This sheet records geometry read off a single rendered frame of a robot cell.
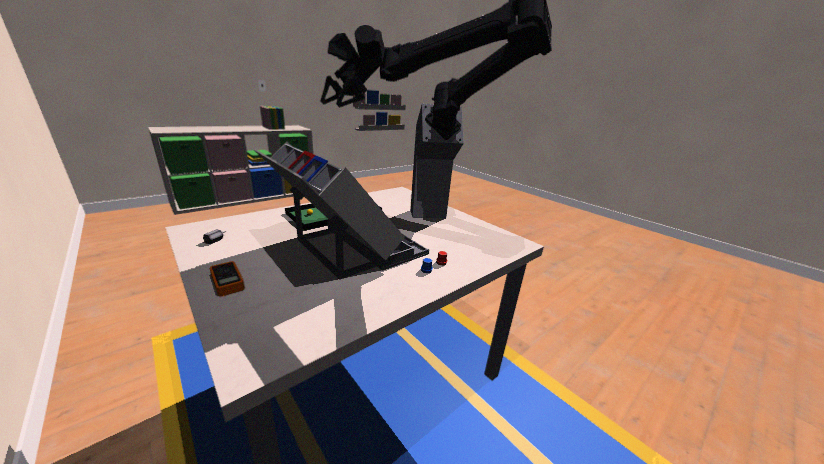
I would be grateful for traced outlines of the blue square band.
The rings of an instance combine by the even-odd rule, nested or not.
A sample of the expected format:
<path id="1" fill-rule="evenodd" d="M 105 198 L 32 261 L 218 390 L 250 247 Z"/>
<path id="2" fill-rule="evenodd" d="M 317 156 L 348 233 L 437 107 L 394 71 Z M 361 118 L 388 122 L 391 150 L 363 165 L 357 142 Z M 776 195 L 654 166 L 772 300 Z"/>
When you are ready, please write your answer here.
<path id="1" fill-rule="evenodd" d="M 322 168 L 322 167 L 323 167 L 323 166 L 324 166 L 324 165 L 328 162 L 327 160 L 325 160 L 325 159 L 323 159 L 323 158 L 321 158 L 321 157 L 319 157 L 319 156 L 315 156 L 315 157 L 314 157 L 314 158 L 313 158 L 313 159 L 312 159 L 312 160 L 311 160 L 311 161 L 310 161 L 310 162 L 309 162 L 309 163 L 308 163 L 308 164 L 307 164 L 307 165 L 306 165 L 306 166 L 305 166 L 305 167 L 304 167 L 304 168 L 303 168 L 303 169 L 302 169 L 299 173 L 298 173 L 298 175 L 301 175 L 301 174 L 302 174 L 302 173 L 303 173 L 303 172 L 304 172 L 304 171 L 305 171 L 305 170 L 306 170 L 306 169 L 307 169 L 307 168 L 308 168 L 308 167 L 309 167 L 309 166 L 313 163 L 313 161 L 314 161 L 314 160 L 321 162 L 321 163 L 322 163 L 322 165 L 321 165 L 321 166 L 320 166 L 320 167 L 319 167 L 319 168 L 318 168 L 318 169 L 317 169 L 317 170 L 316 170 L 316 171 L 315 171 L 315 172 L 314 172 L 314 173 L 313 173 L 313 174 L 312 174 L 312 175 L 311 175 L 311 176 L 310 176 L 307 180 L 305 179 L 307 182 L 309 182 L 309 181 L 310 181 L 310 180 L 311 180 L 311 179 L 312 179 L 312 178 L 313 178 L 313 177 L 314 177 L 314 176 L 315 176 L 315 175 L 319 172 L 319 170 L 320 170 L 320 169 L 321 169 L 321 168 Z"/>

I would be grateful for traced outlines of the red square band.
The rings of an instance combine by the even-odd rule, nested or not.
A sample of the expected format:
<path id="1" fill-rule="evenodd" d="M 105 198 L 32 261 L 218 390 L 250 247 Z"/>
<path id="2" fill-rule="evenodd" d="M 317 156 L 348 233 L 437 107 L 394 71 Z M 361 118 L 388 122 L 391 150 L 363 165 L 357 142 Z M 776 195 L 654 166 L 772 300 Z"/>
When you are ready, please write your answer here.
<path id="1" fill-rule="evenodd" d="M 306 156 L 310 157 L 310 159 L 309 159 L 309 160 L 308 160 L 308 161 L 307 161 L 307 162 L 306 162 L 306 163 L 305 163 L 305 164 L 304 164 L 304 165 L 303 165 L 303 166 L 302 166 L 302 167 L 301 167 L 301 168 L 300 168 L 300 169 L 296 172 L 297 174 L 298 174 L 298 173 L 299 173 L 299 172 L 300 172 L 300 171 L 301 171 L 301 170 L 302 170 L 302 169 L 303 169 L 303 168 L 304 168 L 304 167 L 305 167 L 305 166 L 306 166 L 306 165 L 307 165 L 307 164 L 308 164 L 308 163 L 309 163 L 309 162 L 310 162 L 310 161 L 311 161 L 311 160 L 312 160 L 315 156 L 316 156 L 316 155 L 314 155 L 314 154 L 312 154 L 312 153 L 310 153 L 310 152 L 304 151 L 304 152 L 303 152 L 303 153 L 302 153 L 302 154 L 301 154 L 301 155 L 300 155 L 300 156 L 299 156 L 299 157 L 298 157 L 298 158 L 297 158 L 297 159 L 296 159 L 296 160 L 295 160 L 295 161 L 294 161 L 294 162 L 293 162 L 293 163 L 292 163 L 289 167 L 288 167 L 288 169 L 291 169 L 291 168 L 292 168 L 292 166 L 293 166 L 293 165 L 294 165 L 294 164 L 295 164 L 295 163 L 296 163 L 296 162 L 297 162 L 297 161 L 298 161 L 298 160 L 299 160 L 299 159 L 300 159 L 303 155 L 306 155 Z"/>

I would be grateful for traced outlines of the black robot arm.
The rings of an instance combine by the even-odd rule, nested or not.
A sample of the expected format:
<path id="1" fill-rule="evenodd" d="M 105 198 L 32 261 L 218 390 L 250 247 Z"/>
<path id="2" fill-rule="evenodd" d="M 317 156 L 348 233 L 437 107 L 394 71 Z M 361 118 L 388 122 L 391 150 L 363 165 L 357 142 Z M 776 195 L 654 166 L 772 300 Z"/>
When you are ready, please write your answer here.
<path id="1" fill-rule="evenodd" d="M 361 78 L 368 69 L 372 75 L 380 66 L 380 79 L 394 82 L 429 64 L 506 40 L 508 32 L 508 43 L 480 64 L 461 78 L 436 86 L 434 106 L 425 120 L 448 140 L 461 128 L 456 115 L 470 96 L 526 59 L 551 52 L 551 28 L 546 0 L 509 0 L 486 15 L 391 48 L 384 47 L 381 31 L 362 25 L 355 31 L 358 53 L 346 34 L 340 33 L 329 41 L 328 54 L 346 61 L 339 70 L 355 70 Z"/>

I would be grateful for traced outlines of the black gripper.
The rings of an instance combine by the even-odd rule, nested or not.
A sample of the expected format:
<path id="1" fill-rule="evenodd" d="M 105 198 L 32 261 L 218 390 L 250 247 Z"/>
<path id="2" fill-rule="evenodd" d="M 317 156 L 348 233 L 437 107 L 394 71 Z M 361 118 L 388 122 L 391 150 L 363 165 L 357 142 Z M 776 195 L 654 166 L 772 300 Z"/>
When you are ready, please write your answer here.
<path id="1" fill-rule="evenodd" d="M 334 100 L 338 99 L 336 104 L 337 104 L 338 107 L 342 107 L 342 106 L 345 106 L 345 105 L 348 105 L 348 104 L 351 104 L 351 103 L 354 103 L 354 102 L 365 99 L 365 96 L 363 95 L 363 93 L 365 93 L 367 91 L 367 89 L 364 86 L 364 83 L 371 76 L 371 72 L 369 72 L 369 70 L 370 69 L 368 69 L 362 75 L 362 77 L 360 79 L 359 79 L 359 76 L 357 75 L 357 73 L 354 70 L 337 70 L 335 72 L 335 76 L 338 79 L 342 79 L 343 83 L 345 82 L 342 86 L 340 86 L 337 81 L 334 81 L 331 76 L 327 76 L 326 81 L 325 81 L 324 90 L 323 90 L 323 93 L 322 93 L 322 97 L 321 97 L 321 100 L 320 100 L 322 102 L 322 104 L 326 104 L 326 103 L 329 103 L 331 101 L 334 101 Z M 362 81 L 363 84 L 361 83 L 361 81 Z M 328 91 L 330 85 L 332 86 L 332 88 L 334 89 L 336 94 L 334 96 L 328 98 L 328 99 L 325 99 L 327 91 Z M 341 88 L 341 87 L 343 87 L 343 88 Z M 363 91 L 362 91 L 362 89 L 363 89 Z M 342 99 L 343 99 L 344 95 L 353 96 L 354 94 L 355 94 L 354 98 L 351 98 L 349 100 L 346 100 L 346 101 L 342 102 Z"/>

